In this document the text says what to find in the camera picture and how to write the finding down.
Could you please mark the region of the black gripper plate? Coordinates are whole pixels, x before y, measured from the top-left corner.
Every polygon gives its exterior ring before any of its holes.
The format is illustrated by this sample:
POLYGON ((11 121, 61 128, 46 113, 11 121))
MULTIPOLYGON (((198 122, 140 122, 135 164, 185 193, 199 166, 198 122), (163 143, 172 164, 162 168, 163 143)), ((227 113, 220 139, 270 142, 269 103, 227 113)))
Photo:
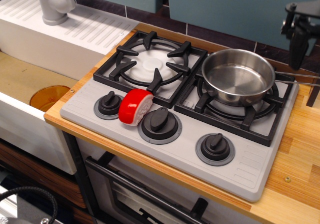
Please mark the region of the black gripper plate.
POLYGON ((308 50, 309 37, 320 38, 320 25, 311 19, 320 19, 319 2, 292 2, 286 5, 287 16, 281 27, 281 34, 290 40, 289 66, 293 70, 301 67, 308 50))

